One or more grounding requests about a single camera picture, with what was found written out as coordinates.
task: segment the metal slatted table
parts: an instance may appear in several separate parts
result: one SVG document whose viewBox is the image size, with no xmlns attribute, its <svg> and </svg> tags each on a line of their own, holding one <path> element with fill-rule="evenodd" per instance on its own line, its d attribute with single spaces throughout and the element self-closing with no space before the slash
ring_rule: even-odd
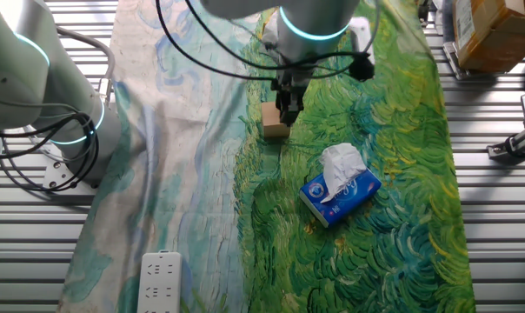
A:
<svg viewBox="0 0 525 313">
<path fill-rule="evenodd" d="M 48 1 L 56 22 L 110 43 L 117 1 Z M 458 82 L 442 51 L 434 13 L 424 29 L 441 76 L 466 223 L 479 312 L 525 312 L 525 163 L 504 167 L 485 147 L 523 129 L 520 95 L 525 63 L 495 82 Z M 107 67 L 103 53 L 62 39 L 95 85 Z M 12 150 L 30 147 L 11 140 Z M 46 167 L 39 154 L 17 164 L 38 182 Z M 0 170 L 0 312 L 54 312 L 91 196 L 39 199 Z"/>
</svg>

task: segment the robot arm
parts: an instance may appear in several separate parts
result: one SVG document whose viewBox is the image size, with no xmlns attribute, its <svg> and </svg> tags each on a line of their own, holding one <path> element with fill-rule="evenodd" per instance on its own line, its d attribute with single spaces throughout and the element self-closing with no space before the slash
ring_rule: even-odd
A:
<svg viewBox="0 0 525 313">
<path fill-rule="evenodd" d="M 40 50 L 19 39 L 0 13 L 0 99 L 14 103 L 41 103 L 48 76 L 48 62 Z M 0 103 L 0 129 L 35 122 L 39 107 Z"/>
<path fill-rule="evenodd" d="M 354 48 L 359 51 L 367 47 L 371 40 L 369 21 L 352 17 L 359 0 L 204 0 L 202 4 L 208 12 L 227 19 L 279 6 L 262 37 L 263 41 L 267 40 L 267 46 L 272 47 L 266 53 L 274 54 L 279 64 L 295 63 L 333 52 L 346 30 L 352 32 Z M 365 52 L 372 54 L 372 49 Z M 371 66 L 374 65 L 372 56 L 369 61 Z M 290 126 L 303 110 L 303 95 L 317 65 L 304 64 L 276 73 L 278 84 L 273 86 L 273 90 L 277 92 L 276 107 L 280 110 L 281 123 Z"/>
<path fill-rule="evenodd" d="M 87 180 L 99 182 L 120 137 L 116 112 L 104 105 L 63 48 L 43 0 L 0 0 L 0 130 L 29 124 L 39 130 L 74 112 L 85 113 L 95 125 L 98 158 Z M 86 149 L 83 126 L 76 121 L 52 135 L 65 159 Z M 79 159 L 68 162 L 73 172 L 81 165 Z"/>
</svg>

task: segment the power strip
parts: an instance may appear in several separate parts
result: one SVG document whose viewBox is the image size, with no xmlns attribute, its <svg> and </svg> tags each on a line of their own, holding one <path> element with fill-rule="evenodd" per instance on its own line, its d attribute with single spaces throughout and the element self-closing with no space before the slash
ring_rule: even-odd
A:
<svg viewBox="0 0 525 313">
<path fill-rule="evenodd" d="M 182 266 L 177 252 L 143 255 L 137 313 L 180 312 Z"/>
</svg>

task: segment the tissue box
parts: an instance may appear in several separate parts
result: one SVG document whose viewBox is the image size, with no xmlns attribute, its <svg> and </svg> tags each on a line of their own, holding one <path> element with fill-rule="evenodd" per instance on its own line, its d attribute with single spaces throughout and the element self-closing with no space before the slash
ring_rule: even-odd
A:
<svg viewBox="0 0 525 313">
<path fill-rule="evenodd" d="M 371 198 L 381 188 L 381 185 L 381 182 L 370 170 L 365 170 L 340 191 L 334 199 L 321 203 L 329 193 L 321 174 L 301 187 L 299 197 L 321 221 L 322 225 L 328 228 Z"/>
</svg>

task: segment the wooden block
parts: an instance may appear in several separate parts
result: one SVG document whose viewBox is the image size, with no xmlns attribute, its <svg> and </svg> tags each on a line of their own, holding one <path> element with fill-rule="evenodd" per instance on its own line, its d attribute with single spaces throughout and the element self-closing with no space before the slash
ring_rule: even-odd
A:
<svg viewBox="0 0 525 313">
<path fill-rule="evenodd" d="M 276 104 L 261 103 L 262 133 L 265 138 L 287 138 L 289 127 L 280 123 L 280 110 Z"/>
</svg>

